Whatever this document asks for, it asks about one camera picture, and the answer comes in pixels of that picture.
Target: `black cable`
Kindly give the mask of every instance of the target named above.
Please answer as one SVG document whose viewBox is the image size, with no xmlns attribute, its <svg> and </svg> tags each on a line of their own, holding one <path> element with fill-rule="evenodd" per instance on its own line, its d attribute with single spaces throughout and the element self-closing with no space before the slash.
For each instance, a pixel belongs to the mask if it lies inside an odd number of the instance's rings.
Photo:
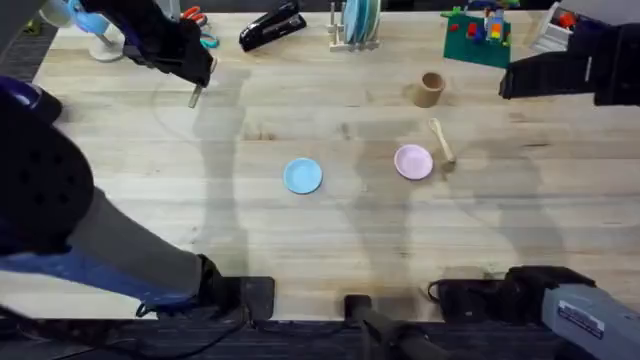
<svg viewBox="0 0 640 360">
<path fill-rule="evenodd" d="M 200 354 L 200 353 L 204 352 L 205 350 L 215 346 L 216 344 L 218 344 L 219 342 L 221 342 L 225 338 L 229 337 L 230 335 L 242 330 L 242 328 L 244 328 L 245 325 L 247 324 L 246 313 L 247 313 L 247 311 L 243 307 L 242 308 L 242 319 L 238 322 L 238 324 L 236 326 L 234 326 L 234 327 L 230 328 L 229 330 L 225 331 L 220 336 L 215 338 L 213 341 L 211 341 L 208 344 L 205 344 L 205 345 L 201 346 L 200 348 L 197 348 L 195 350 L 192 350 L 192 351 L 189 351 L 189 352 L 186 352 L 186 353 L 175 354 L 175 355 L 171 355 L 171 356 L 151 356 L 151 355 L 147 355 L 147 354 L 144 354 L 144 353 L 142 353 L 140 351 L 136 351 L 136 350 L 123 349 L 123 348 L 118 347 L 118 346 L 95 343 L 95 342 L 93 342 L 91 340 L 84 339 L 81 336 L 73 335 L 73 334 L 71 334 L 71 333 L 69 333 L 67 331 L 63 331 L 63 330 L 57 329 L 54 326 L 46 325 L 42 321 L 34 320 L 34 319 L 31 319 L 31 318 L 26 317 L 24 315 L 18 314 L 16 312 L 14 312 L 13 310 L 8 309 L 8 308 L 0 305 L 0 315 L 6 317 L 8 319 L 15 320 L 18 323 L 22 323 L 22 324 L 25 324 L 26 326 L 32 327 L 32 328 L 40 331 L 42 334 L 50 336 L 50 337 L 52 337 L 52 338 L 54 338 L 56 340 L 71 341 L 71 342 L 78 343 L 80 345 L 91 347 L 93 349 L 106 350 L 106 351 L 110 351 L 110 352 L 113 352 L 113 353 L 116 353 L 116 354 L 126 355 L 126 356 L 130 356 L 130 357 L 132 357 L 134 359 L 141 359 L 141 360 L 179 360 L 179 359 L 185 359 L 185 358 Z"/>
<path fill-rule="evenodd" d="M 441 282 L 442 282 L 442 280 L 436 280 L 436 281 L 430 282 L 429 286 L 427 287 L 427 294 L 426 295 L 429 298 L 429 300 L 431 300 L 435 304 L 440 304 L 440 299 L 438 299 L 437 297 L 433 296 L 433 294 L 431 293 L 431 289 L 436 285 L 440 285 Z"/>
</svg>

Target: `stapler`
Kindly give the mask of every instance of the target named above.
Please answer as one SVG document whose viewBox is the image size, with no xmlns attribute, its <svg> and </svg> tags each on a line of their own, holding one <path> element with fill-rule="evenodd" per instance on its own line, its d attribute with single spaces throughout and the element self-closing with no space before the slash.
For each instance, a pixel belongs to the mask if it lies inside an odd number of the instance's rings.
<svg viewBox="0 0 640 360">
<path fill-rule="evenodd" d="M 240 33 L 242 50 L 250 51 L 292 32 L 303 29 L 307 22 L 299 14 L 297 1 L 287 1 L 277 9 L 259 17 Z"/>
</svg>

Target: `black mount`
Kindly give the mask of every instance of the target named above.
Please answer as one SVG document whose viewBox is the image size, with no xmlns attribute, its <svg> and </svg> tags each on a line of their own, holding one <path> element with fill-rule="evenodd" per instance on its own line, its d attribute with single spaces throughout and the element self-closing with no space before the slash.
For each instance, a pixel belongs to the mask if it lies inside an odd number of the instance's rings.
<svg viewBox="0 0 640 360">
<path fill-rule="evenodd" d="M 344 315 L 347 325 L 359 325 L 362 329 L 365 359 L 482 359 L 463 351 L 446 351 L 433 344 L 417 325 L 391 320 L 373 310 L 367 295 L 347 295 Z"/>
<path fill-rule="evenodd" d="M 559 266 L 512 267 L 504 280 L 444 279 L 433 283 L 445 322 L 510 324 L 542 324 L 545 291 L 562 284 L 596 286 L 588 277 Z"/>
</svg>

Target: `wood grain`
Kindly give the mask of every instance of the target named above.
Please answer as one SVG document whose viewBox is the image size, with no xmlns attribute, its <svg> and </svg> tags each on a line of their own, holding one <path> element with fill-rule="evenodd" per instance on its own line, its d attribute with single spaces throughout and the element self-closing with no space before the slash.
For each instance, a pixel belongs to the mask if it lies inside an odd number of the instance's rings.
<svg viewBox="0 0 640 360">
<path fill-rule="evenodd" d="M 640 122 L 636 108 L 591 96 L 506 101 L 503 71 L 442 58 L 445 19 L 385 13 L 381 48 L 330 53 L 328 14 L 245 54 L 258 14 L 215 14 L 220 63 L 196 109 L 192 86 L 123 60 L 92 61 L 92 38 L 58 33 L 35 80 L 67 106 L 58 127 L 89 158 L 97 184 L 167 241 L 225 274 L 277 280 L 276 318 L 338 319 L 367 293 L 403 319 L 437 319 L 419 287 L 518 264 L 569 266 L 640 310 Z M 513 56 L 530 55 L 537 12 L 510 12 Z M 444 75 L 439 105 L 406 90 Z M 393 168 L 406 143 L 458 163 L 409 182 Z M 295 157 L 317 160 L 322 187 L 282 185 Z M 40 276 L 2 274 L 0 302 L 40 317 L 132 317 L 137 302 Z"/>
</svg>

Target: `light blue plate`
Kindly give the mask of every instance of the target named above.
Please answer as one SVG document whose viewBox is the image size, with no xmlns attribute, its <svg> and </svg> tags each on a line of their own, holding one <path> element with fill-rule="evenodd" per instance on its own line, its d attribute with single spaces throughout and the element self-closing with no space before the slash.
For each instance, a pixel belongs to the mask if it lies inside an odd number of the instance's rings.
<svg viewBox="0 0 640 360">
<path fill-rule="evenodd" d="M 298 158 L 284 169 L 284 185 L 296 194 L 309 194 L 322 183 L 322 169 L 317 162 Z"/>
<path fill-rule="evenodd" d="M 361 0 L 347 0 L 347 7 L 344 9 L 345 42 L 355 41 L 356 28 L 358 27 L 358 14 Z"/>
<path fill-rule="evenodd" d="M 358 15 L 358 34 L 356 39 L 363 42 L 367 36 L 367 28 L 369 27 L 369 18 L 371 17 L 372 0 L 362 0 L 360 2 L 360 11 Z"/>
</svg>

